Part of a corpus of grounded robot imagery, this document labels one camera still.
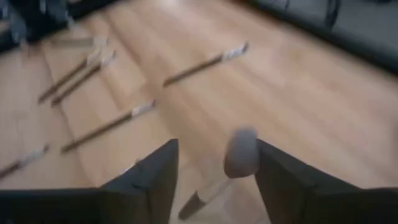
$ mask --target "wooden floor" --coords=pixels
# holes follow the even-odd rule
[[[314,37],[229,1],[131,0],[51,38],[107,35],[116,59],[59,107],[39,94],[93,48],[0,58],[0,165],[51,145],[3,189],[99,186],[170,138],[181,145],[172,223],[182,204],[216,178],[229,135],[259,137],[359,187],[398,185],[398,80]],[[248,54],[167,89],[169,76],[249,41]],[[156,98],[156,110],[67,156],[60,146]],[[254,179],[238,180],[192,223],[264,223]]]

